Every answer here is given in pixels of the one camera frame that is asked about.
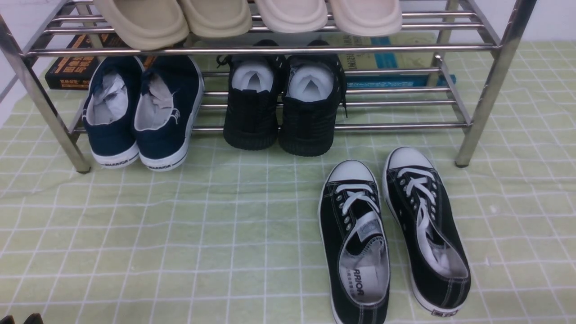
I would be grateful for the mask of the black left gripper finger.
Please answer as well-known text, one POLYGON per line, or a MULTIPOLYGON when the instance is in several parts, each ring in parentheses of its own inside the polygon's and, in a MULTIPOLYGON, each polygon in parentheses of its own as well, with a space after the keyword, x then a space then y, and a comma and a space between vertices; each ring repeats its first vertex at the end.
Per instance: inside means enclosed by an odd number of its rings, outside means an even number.
POLYGON ((0 324, 15 324, 15 321, 11 315, 7 315, 0 320, 0 324))
POLYGON ((44 324, 44 321, 43 318, 41 317, 41 314, 33 313, 26 318, 23 324, 44 324))

